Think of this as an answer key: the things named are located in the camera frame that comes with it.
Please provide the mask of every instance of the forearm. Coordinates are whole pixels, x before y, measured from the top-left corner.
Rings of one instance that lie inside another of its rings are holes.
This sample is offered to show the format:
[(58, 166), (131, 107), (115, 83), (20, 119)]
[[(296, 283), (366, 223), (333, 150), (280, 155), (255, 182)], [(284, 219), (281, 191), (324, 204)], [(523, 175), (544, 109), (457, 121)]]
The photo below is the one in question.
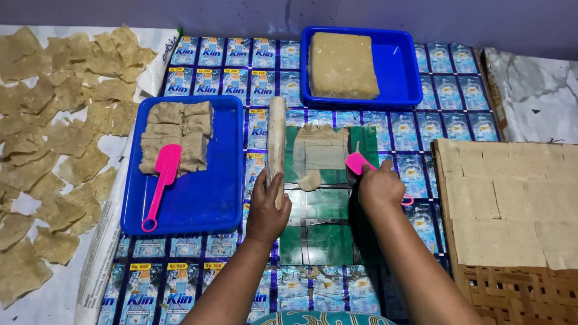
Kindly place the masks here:
[(416, 324), (481, 324), (399, 205), (384, 205), (368, 215)]
[(245, 324), (270, 252), (245, 239), (181, 324)]

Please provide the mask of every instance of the purple wall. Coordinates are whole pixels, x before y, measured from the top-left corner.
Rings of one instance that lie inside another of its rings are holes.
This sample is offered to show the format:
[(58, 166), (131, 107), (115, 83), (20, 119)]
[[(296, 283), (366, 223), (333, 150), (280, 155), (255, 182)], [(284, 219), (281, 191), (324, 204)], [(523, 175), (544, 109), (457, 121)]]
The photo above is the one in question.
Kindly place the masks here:
[(0, 24), (182, 25), (187, 35), (286, 39), (299, 39), (309, 25), (339, 25), (402, 29), (420, 43), (578, 60), (576, 14), (578, 1), (562, 0), (2, 0)]

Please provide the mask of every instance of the blue plastic tray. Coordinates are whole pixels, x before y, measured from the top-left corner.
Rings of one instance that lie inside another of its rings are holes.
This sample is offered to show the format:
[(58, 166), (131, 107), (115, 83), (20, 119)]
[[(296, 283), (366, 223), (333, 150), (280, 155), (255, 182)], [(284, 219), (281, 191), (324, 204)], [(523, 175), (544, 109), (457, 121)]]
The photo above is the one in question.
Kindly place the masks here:
[[(150, 109), (160, 102), (195, 104), (210, 101), (214, 108), (213, 139), (207, 148), (207, 170), (187, 173), (165, 187), (153, 232), (140, 228), (146, 219), (158, 177), (140, 172), (140, 135)], [(144, 100), (136, 115), (120, 225), (129, 235), (223, 230), (242, 217), (243, 106), (235, 96), (157, 97)]]
[[(314, 97), (309, 91), (309, 43), (316, 32), (353, 34), (371, 37), (373, 69), (379, 96), (376, 99), (340, 99)], [(307, 27), (301, 34), (301, 89), (306, 102), (345, 105), (417, 105), (423, 99), (420, 71), (413, 38), (402, 31), (367, 28)]]

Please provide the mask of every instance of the pink scraper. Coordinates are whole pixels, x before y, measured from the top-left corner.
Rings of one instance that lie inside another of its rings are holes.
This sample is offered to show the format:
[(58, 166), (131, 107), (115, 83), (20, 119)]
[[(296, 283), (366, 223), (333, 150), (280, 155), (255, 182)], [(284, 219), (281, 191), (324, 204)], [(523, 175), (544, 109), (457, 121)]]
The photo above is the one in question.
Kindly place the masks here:
[(175, 181), (181, 152), (183, 152), (183, 147), (179, 145), (166, 145), (158, 153), (157, 163), (154, 166), (154, 170), (160, 173), (157, 188), (154, 190), (149, 214), (140, 225), (145, 232), (151, 232), (157, 228), (157, 212), (158, 205), (161, 203), (162, 192), (165, 190), (165, 185), (170, 185)]
[[(374, 171), (377, 170), (377, 168), (375, 168), (372, 164), (369, 163), (369, 161), (367, 161), (367, 159), (365, 159), (361, 153), (359, 152), (354, 152), (352, 154), (350, 154), (349, 156), (347, 156), (347, 158), (345, 158), (345, 164), (349, 167), (349, 169), (351, 169), (352, 172), (354, 172), (356, 175), (361, 175), (363, 172), (363, 164), (367, 164), (371, 169), (373, 169)], [(401, 205), (411, 205), (413, 203), (413, 197), (409, 194), (404, 194), (403, 195), (406, 198), (409, 198), (410, 201), (408, 203), (401, 203)]]

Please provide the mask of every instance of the woven bamboo tray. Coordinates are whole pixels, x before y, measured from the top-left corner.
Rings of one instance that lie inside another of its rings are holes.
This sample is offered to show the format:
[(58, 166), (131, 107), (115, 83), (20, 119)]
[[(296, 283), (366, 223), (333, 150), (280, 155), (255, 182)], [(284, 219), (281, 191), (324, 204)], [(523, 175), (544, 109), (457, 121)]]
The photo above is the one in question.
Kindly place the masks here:
[(432, 143), (432, 156), (454, 281), (486, 324), (578, 325), (578, 270), (457, 263), (437, 141)]

